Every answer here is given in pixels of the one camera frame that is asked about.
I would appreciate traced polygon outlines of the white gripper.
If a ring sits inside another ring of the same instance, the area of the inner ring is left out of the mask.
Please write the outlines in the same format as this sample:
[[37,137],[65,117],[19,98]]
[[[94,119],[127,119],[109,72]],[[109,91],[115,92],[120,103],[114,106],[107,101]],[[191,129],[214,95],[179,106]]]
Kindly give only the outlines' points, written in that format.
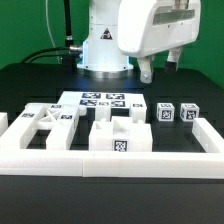
[[183,45],[197,39],[200,0],[122,0],[118,13],[118,47],[139,58],[140,81],[153,80],[153,55],[169,50],[164,70],[178,70]]

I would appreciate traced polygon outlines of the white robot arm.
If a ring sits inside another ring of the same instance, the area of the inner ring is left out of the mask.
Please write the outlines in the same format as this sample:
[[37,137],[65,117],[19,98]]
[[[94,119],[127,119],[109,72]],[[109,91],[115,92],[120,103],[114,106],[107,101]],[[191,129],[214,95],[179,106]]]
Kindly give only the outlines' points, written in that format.
[[168,53],[167,72],[178,69],[183,46],[197,39],[201,0],[89,0],[89,34],[78,69],[95,78],[120,78],[140,68],[153,81],[153,60]]

